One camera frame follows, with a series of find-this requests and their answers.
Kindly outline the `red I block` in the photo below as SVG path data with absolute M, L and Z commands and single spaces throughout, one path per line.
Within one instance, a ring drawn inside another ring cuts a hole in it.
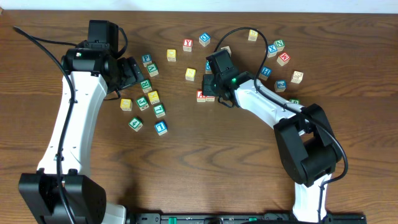
M 215 97 L 214 96 L 206 96 L 205 100 L 206 100 L 206 102 L 214 102 L 215 101 Z

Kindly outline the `red A block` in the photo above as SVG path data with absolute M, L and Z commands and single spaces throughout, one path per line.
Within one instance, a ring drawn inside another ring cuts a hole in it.
M 201 90 L 197 90 L 197 102 L 206 102 L 206 96 L 203 95 L 203 92 Z

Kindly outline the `blue 2 block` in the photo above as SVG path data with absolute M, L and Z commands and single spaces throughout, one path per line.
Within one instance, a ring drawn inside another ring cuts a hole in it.
M 274 84 L 275 92 L 283 92 L 287 88 L 285 80 L 277 80 Z

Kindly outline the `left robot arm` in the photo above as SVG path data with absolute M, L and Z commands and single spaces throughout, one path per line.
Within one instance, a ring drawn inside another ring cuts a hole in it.
M 19 193 L 38 223 L 127 223 L 126 207 L 109 203 L 90 179 L 91 144 L 108 93 L 143 81 L 132 58 L 109 49 L 74 48 L 60 62 L 62 99 L 47 150 Z

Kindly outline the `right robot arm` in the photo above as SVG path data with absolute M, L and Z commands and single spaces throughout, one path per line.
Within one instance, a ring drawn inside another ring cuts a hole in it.
M 337 180 L 332 176 L 336 164 L 347 160 L 324 110 L 283 99 L 249 72 L 229 79 L 220 73 L 206 74 L 202 92 L 252 112 L 274 130 L 281 163 L 295 182 L 294 217 L 300 222 L 324 222 L 327 186 Z

